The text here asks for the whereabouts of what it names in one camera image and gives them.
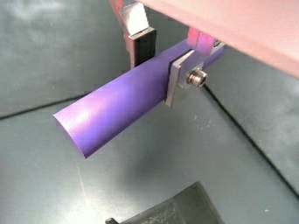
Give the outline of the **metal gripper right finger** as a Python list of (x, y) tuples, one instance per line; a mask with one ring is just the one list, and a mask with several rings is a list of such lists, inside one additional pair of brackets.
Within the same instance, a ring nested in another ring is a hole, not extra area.
[(173, 104), (186, 95), (190, 86), (200, 88), (208, 78), (204, 69), (220, 57), (224, 43), (212, 36), (189, 28), (186, 36), (186, 49), (169, 63), (169, 78), (165, 95), (165, 105)]

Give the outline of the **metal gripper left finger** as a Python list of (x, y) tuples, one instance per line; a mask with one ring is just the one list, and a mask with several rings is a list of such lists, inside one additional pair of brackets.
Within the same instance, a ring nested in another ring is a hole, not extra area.
[(154, 56), (156, 29), (149, 26), (145, 7), (136, 0), (109, 0), (120, 24), (130, 67)]

